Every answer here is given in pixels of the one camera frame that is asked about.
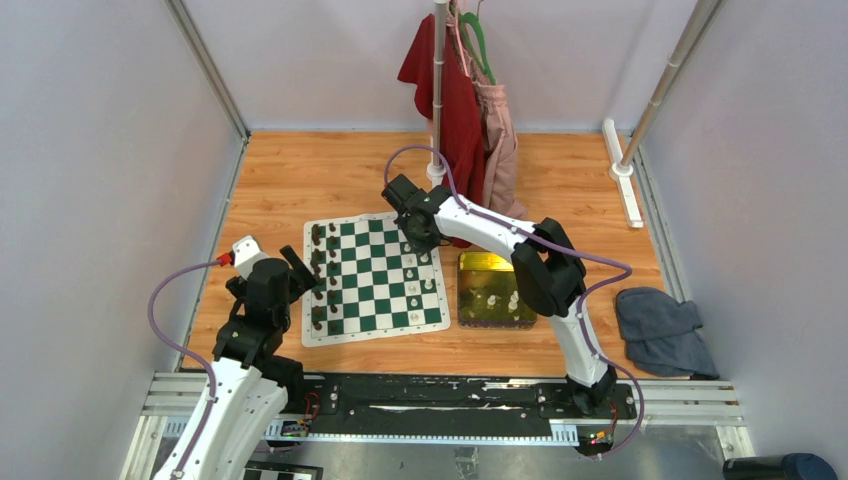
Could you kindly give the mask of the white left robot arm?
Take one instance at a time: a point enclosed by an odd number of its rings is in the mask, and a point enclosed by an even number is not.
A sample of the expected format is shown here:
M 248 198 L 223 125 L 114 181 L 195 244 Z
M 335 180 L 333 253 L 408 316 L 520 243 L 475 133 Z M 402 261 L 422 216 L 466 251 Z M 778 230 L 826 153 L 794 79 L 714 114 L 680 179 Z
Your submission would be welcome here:
M 218 331 L 212 361 L 151 327 L 163 343 L 197 360 L 207 375 L 157 479 L 242 478 L 272 419 L 298 411 L 306 400 L 302 364 L 276 351 L 291 326 L 291 305 L 317 286 L 317 277 L 291 246 L 273 257 L 251 236 L 215 263 L 231 265 L 237 274 L 225 284 L 233 305 Z

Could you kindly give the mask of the green white chess board mat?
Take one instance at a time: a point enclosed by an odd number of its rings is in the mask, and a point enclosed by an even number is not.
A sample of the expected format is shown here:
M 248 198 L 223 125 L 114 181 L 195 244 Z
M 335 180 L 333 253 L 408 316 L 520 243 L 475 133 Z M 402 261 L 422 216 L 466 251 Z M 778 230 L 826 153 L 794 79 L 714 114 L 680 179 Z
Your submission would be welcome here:
M 301 299 L 301 342 L 317 348 L 444 331 L 451 326 L 445 277 L 438 250 L 429 263 L 406 242 L 396 213 L 367 213 L 305 223 L 304 261 L 319 283 Z M 416 264 L 406 266 L 405 256 Z M 415 279 L 405 271 L 413 269 Z M 432 278 L 434 288 L 424 290 Z M 406 286 L 417 285 L 408 295 Z M 408 299 L 420 305 L 411 309 Z

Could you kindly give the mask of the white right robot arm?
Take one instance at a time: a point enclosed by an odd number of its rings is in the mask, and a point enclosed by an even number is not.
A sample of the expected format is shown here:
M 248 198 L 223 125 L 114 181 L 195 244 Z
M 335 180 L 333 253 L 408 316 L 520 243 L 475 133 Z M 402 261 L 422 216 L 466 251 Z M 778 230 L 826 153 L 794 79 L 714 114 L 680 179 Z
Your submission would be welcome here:
M 583 304 L 586 267 L 557 221 L 509 218 L 445 186 L 425 191 L 404 175 L 389 181 L 381 196 L 413 251 L 428 253 L 443 240 L 462 240 L 507 261 L 519 299 L 553 328 L 575 411 L 592 418 L 609 407 L 618 376 L 603 358 Z

